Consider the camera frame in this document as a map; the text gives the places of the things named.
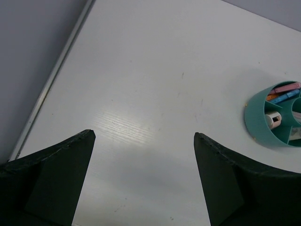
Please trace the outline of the pink translucent case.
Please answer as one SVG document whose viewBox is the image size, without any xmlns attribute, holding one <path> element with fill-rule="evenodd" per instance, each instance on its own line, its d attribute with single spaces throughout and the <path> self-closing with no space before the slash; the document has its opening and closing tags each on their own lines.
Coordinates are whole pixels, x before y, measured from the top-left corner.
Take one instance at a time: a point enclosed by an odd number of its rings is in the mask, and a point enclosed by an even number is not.
<svg viewBox="0 0 301 226">
<path fill-rule="evenodd" d="M 291 91 L 295 89 L 300 89 L 301 88 L 301 83 L 300 82 L 295 82 L 291 84 L 287 84 L 278 88 L 274 88 L 274 93 L 282 93 L 286 91 Z"/>
</svg>

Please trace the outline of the blue translucent stapler case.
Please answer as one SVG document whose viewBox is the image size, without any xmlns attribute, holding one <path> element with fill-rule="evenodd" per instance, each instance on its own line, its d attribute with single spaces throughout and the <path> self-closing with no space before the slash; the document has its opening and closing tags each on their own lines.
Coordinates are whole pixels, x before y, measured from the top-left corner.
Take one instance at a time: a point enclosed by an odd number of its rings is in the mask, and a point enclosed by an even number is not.
<svg viewBox="0 0 301 226">
<path fill-rule="evenodd" d="M 297 95 L 299 93 L 300 93 L 299 89 L 295 89 L 295 90 L 286 92 L 285 94 L 282 94 L 282 95 L 276 97 L 275 99 L 270 100 L 270 103 L 273 103 L 273 104 L 280 103 L 280 102 L 285 101 L 285 100 L 287 100 L 291 97 L 294 97 L 295 95 Z"/>
</svg>

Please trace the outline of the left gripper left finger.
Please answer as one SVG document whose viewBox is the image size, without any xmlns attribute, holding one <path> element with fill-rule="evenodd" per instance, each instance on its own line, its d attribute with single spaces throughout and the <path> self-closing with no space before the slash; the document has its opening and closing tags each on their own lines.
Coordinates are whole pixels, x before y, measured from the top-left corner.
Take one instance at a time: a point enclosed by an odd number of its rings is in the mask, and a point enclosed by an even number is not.
<svg viewBox="0 0 301 226">
<path fill-rule="evenodd" d="M 2 226 L 70 226 L 95 143 L 93 130 L 0 166 Z"/>
</svg>

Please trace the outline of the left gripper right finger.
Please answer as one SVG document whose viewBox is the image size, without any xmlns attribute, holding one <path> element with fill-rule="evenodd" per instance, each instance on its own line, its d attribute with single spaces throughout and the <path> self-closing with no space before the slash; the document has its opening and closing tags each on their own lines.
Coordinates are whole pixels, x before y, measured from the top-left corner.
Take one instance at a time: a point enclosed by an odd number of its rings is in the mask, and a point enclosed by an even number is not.
<svg viewBox="0 0 301 226">
<path fill-rule="evenodd" d="M 299 173 L 255 161 L 202 133 L 194 135 L 194 150 L 211 225 L 300 225 Z"/>
</svg>

